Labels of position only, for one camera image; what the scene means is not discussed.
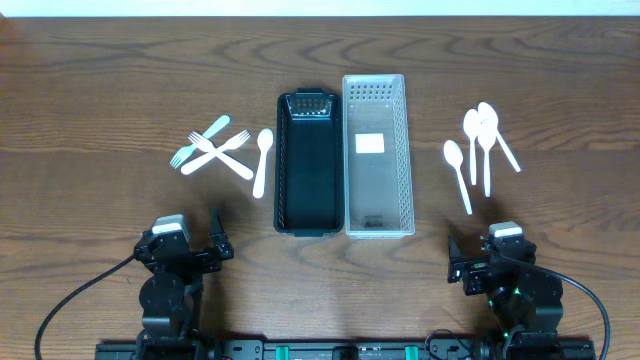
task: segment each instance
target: white label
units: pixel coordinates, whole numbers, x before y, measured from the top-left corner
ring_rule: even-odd
[[[380,154],[384,152],[382,134],[356,134],[356,154]]]

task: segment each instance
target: white wall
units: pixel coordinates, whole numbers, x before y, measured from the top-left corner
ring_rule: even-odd
[[[14,16],[640,15],[640,0],[0,0]]]

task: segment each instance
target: plastic cutlery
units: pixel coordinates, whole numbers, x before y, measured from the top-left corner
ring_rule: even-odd
[[[504,141],[502,135],[500,135],[500,132],[498,131],[498,114],[496,113],[496,111],[493,109],[493,107],[491,107],[491,105],[487,104],[486,102],[481,102],[478,105],[478,114],[480,115],[481,121],[491,119],[495,122],[496,138],[498,139],[498,143],[500,143],[502,151],[504,151],[507,159],[509,159],[511,166],[513,166],[516,172],[520,172],[520,165],[518,165],[518,162],[516,161],[515,156],[513,156],[511,149],[509,149],[509,146],[507,146],[507,143]]]
[[[204,134],[202,134],[202,136],[209,139],[210,137],[215,135],[218,131],[222,130],[223,127],[229,125],[230,122],[231,122],[231,117],[229,115],[222,115],[211,126],[209,126],[207,131],[205,131]],[[187,160],[189,156],[191,156],[191,154],[193,154],[193,152],[196,151],[197,148],[198,147],[194,144],[191,144],[189,146],[183,146],[182,148],[180,148],[180,150],[176,152],[176,154],[173,156],[169,164],[171,164],[171,166],[177,169],[178,166],[180,166],[183,162],[185,162],[185,160]]]
[[[498,130],[494,119],[486,119],[480,125],[480,133],[478,134],[478,142],[484,149],[484,196],[491,195],[491,169],[489,167],[489,150],[496,143],[496,134]]]
[[[458,144],[456,144],[452,140],[447,140],[447,142],[444,143],[444,158],[445,160],[447,160],[449,165],[453,166],[453,168],[456,169],[456,174],[458,175],[458,186],[460,186],[462,201],[464,202],[464,207],[467,210],[467,214],[471,215],[471,201],[469,201],[469,193],[467,192],[467,187],[464,184],[462,172],[460,172],[460,165],[462,165],[462,150],[460,150]]]
[[[224,143],[224,145],[222,145],[222,146],[220,146],[218,148],[218,151],[224,152],[224,151],[227,151],[227,150],[235,150],[235,149],[239,148],[242,144],[244,144],[250,137],[251,137],[251,135],[249,135],[249,132],[247,130],[245,130],[245,131],[239,133],[238,135],[232,137],[231,139],[227,140],[227,142]],[[198,170],[199,168],[201,168],[204,164],[206,164],[209,161],[211,161],[212,159],[214,159],[216,156],[218,156],[218,154],[215,153],[215,152],[205,153],[204,155],[201,155],[199,158],[197,158],[195,160],[191,160],[188,163],[186,163],[180,169],[180,171],[184,175],[189,175],[192,172],[194,172],[194,171]]]
[[[464,133],[469,137],[469,176],[471,185],[476,184],[476,137],[480,131],[480,116],[475,109],[470,109],[462,123]]]
[[[220,152],[220,150],[216,149],[209,139],[205,139],[200,133],[194,131],[189,135],[189,141],[196,144],[198,149],[204,152],[213,152],[216,153],[216,156],[222,160],[225,164],[227,164],[231,170],[235,171],[238,175],[240,175],[243,179],[251,180],[253,178],[253,171],[248,167],[242,165],[237,160],[232,159],[229,155]]]
[[[267,168],[267,152],[273,145],[273,131],[271,129],[263,129],[258,134],[258,148],[260,148],[260,162],[258,163],[258,171],[256,180],[253,183],[253,197],[259,199],[264,195],[264,182]]]

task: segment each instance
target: spoon handle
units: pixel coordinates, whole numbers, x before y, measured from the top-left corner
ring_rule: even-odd
[[[489,151],[484,152],[484,196],[491,195],[491,169],[489,168]]]
[[[253,183],[253,197],[259,199],[264,195],[264,183],[267,167],[267,152],[260,151],[260,162],[258,163],[258,171],[256,173],[256,180]]]
[[[476,184],[476,141],[475,139],[469,144],[469,174],[471,176],[471,185]]]
[[[513,168],[516,169],[516,172],[520,172],[520,165],[518,165],[518,162],[516,161],[515,156],[513,156],[511,149],[509,149],[509,147],[507,146],[507,143],[502,138],[502,135],[500,135],[500,133],[497,131],[496,131],[496,137],[498,138],[498,142],[500,143],[500,146],[502,146],[502,151],[504,151],[504,154],[507,155],[507,159],[509,159],[511,166],[513,166]]]
[[[460,172],[460,169],[456,169],[456,174],[458,175],[458,186],[460,186],[460,194],[462,195],[464,208],[467,210],[467,214],[471,215],[471,201],[469,200],[467,187],[464,186],[464,179],[462,178],[462,172]]]

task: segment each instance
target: spoon bowl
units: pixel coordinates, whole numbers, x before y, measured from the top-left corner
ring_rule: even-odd
[[[498,119],[486,118],[480,126],[478,134],[478,142],[484,151],[489,151],[496,143],[496,135],[498,133]]]
[[[498,113],[493,109],[493,107],[486,102],[481,102],[478,104],[478,115],[480,117],[481,122],[485,122],[486,120],[494,120],[496,122],[496,126],[498,126]]]
[[[471,141],[478,136],[478,132],[480,131],[480,122],[480,115],[478,114],[478,111],[476,111],[476,109],[469,109],[464,116],[462,129]]]
[[[273,145],[273,131],[271,129],[263,129],[258,134],[258,148],[260,151],[267,151]]]
[[[444,158],[451,166],[459,168],[462,165],[462,150],[460,150],[460,146],[452,140],[447,140],[444,143]]]

